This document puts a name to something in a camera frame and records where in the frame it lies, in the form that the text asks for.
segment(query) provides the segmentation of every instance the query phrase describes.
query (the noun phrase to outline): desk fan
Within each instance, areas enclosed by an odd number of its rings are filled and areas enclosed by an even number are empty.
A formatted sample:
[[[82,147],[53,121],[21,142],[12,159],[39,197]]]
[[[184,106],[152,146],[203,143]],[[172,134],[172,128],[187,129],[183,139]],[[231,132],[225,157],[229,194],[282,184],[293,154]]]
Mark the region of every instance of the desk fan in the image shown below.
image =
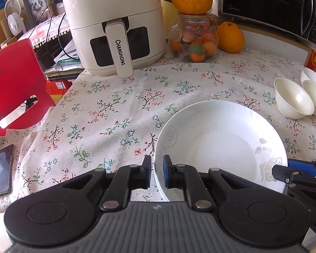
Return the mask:
[[[20,17],[21,5],[19,0],[8,0],[5,5],[5,15],[7,17],[8,26],[14,36],[21,31],[26,33],[24,19]]]

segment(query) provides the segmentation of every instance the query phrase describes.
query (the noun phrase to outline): cat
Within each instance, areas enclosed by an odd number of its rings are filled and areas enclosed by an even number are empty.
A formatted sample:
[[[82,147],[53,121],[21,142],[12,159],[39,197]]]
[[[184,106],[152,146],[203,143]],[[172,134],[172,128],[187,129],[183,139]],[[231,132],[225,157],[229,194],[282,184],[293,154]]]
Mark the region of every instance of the cat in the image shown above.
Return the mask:
[[[44,12],[46,8],[47,4],[45,0],[34,0],[32,3],[32,15],[36,24],[42,23],[50,18],[49,11],[46,11],[42,15],[42,12]]]

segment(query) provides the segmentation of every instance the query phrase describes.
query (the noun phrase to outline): black microwave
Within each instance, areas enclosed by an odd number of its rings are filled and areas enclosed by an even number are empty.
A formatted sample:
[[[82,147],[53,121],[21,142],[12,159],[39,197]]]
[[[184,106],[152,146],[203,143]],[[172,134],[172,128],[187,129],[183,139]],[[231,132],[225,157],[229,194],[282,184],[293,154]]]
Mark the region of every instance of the black microwave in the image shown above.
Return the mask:
[[[219,0],[219,11],[290,32],[316,49],[316,0]]]

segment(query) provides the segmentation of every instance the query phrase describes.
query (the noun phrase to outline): red chair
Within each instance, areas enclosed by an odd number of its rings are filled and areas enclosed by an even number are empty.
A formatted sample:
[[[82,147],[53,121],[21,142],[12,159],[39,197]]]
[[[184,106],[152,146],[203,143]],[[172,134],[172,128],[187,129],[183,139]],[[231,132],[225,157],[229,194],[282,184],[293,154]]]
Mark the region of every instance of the red chair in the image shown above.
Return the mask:
[[[24,129],[38,123],[49,107],[55,106],[32,44],[25,39],[0,50],[0,120],[32,95],[38,99],[35,105],[6,128],[0,127],[0,136],[7,128]]]

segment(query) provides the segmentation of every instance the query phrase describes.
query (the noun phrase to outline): floral tablecloth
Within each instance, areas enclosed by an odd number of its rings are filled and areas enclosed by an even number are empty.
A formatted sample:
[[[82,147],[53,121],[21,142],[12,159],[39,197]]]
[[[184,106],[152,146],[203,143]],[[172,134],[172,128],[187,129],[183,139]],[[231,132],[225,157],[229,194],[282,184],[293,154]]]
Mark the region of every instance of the floral tablecloth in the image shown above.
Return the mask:
[[[84,71],[50,112],[26,130],[7,130],[0,149],[14,143],[13,190],[0,197],[0,212],[16,199],[92,170],[141,164],[153,155],[159,132],[182,108],[226,100],[265,117],[279,133],[288,158],[316,158],[316,117],[287,119],[277,108],[276,77],[300,83],[302,66],[260,52],[219,51],[206,64],[185,64],[166,53],[132,77],[98,77]],[[154,174],[148,190],[132,199],[161,201]]]

